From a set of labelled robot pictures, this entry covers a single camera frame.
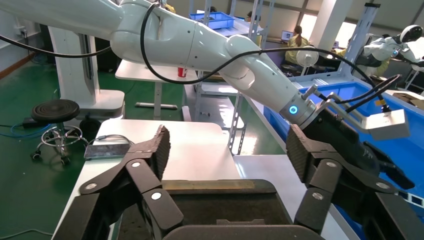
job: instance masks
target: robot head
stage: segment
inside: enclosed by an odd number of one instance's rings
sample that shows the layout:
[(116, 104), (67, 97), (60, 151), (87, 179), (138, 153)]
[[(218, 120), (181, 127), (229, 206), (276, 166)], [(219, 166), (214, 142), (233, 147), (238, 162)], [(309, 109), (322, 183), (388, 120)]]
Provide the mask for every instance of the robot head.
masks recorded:
[(423, 35), (423, 28), (418, 25), (407, 26), (400, 34), (402, 43), (415, 42)]

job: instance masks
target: blue cable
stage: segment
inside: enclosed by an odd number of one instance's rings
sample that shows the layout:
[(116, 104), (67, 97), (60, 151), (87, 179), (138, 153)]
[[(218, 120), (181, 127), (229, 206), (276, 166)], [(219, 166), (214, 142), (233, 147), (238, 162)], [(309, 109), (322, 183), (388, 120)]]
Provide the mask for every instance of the blue cable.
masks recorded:
[(13, 125), (13, 126), (10, 128), (10, 132), (11, 132), (13, 135), (0, 133), (0, 136), (9, 137), (9, 138), (28, 138), (28, 137), (39, 137), (39, 136), (35, 136), (35, 135), (36, 135), (36, 134), (41, 133), (42, 131), (45, 131), (47, 128), (49, 128), (49, 127), (51, 126), (51, 124), (48, 124), (47, 126), (43, 127), (42, 129), (40, 129), (40, 130), (38, 130), (38, 131), (35, 131), (35, 132), (32, 132), (32, 133), (29, 133), (29, 134), (25, 134), (25, 135), (21, 135), (21, 134), (18, 134), (18, 133), (16, 133), (16, 132), (14, 131), (14, 128), (19, 127), (19, 126), (21, 126), (21, 125), (22, 125), (22, 123), (17, 123), (17, 124)]

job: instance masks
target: blue led ring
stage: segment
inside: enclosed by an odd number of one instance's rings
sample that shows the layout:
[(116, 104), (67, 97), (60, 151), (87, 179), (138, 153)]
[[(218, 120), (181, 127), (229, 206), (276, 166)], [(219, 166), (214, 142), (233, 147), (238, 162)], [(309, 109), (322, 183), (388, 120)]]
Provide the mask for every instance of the blue led ring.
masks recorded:
[(298, 107), (297, 107), (297, 106), (291, 106), (291, 107), (288, 109), (288, 111), (289, 111), (291, 114), (296, 114), (296, 113), (298, 112)]

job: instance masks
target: blue plastic crate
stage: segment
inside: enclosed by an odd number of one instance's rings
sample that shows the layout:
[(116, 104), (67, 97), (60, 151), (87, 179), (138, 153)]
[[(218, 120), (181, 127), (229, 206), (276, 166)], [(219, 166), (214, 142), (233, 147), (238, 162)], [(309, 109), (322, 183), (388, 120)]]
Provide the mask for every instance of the blue plastic crate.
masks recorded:
[[(203, 18), (205, 17), (204, 13), (193, 13), (190, 14), (190, 19), (195, 20), (197, 22), (203, 23)], [(232, 28), (234, 26), (234, 18), (228, 16), (223, 12), (211, 12), (209, 15), (209, 24), (208, 27), (211, 29), (224, 29), (224, 28)]]
[[(300, 89), (302, 93), (306, 90), (307, 88)], [(319, 86), (318, 90), (325, 96), (334, 92), (342, 99), (351, 99), (367, 92), (369, 88), (359, 82), (345, 82)], [(375, 141), (371, 135), (359, 132), (360, 140), (369, 141), (389, 155), (396, 165), (415, 183), (415, 187), (407, 190), (407, 192), (424, 197), (424, 111), (386, 93), (383, 96), (392, 110), (405, 110), (411, 133), (410, 137)], [(316, 104), (322, 101), (317, 96), (311, 96), (310, 99)], [(365, 116), (381, 113), (380, 106), (376, 106), (374, 103), (376, 100), (377, 98), (362, 105), (358, 108), (358, 111)], [(264, 108), (263, 112), (275, 131), (285, 141), (289, 130), (289, 124), (286, 120), (267, 107)], [(380, 177), (394, 184), (385, 174), (381, 174)]]

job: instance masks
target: window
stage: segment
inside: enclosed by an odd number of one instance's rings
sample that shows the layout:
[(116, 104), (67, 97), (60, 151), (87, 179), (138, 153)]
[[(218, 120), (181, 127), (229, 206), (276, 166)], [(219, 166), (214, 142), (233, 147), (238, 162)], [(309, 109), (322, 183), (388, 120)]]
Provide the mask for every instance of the window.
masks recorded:
[(343, 22), (341, 24), (340, 30), (338, 31), (338, 34), (335, 37), (335, 40), (338, 42), (339, 47), (341, 48), (348, 47), (348, 41), (354, 34), (356, 27), (357, 25), (353, 23)]
[(312, 34), (312, 30), (314, 30), (316, 21), (317, 16), (309, 14), (303, 15), (302, 22), (300, 23), (300, 26), (302, 27), (302, 37), (309, 40)]

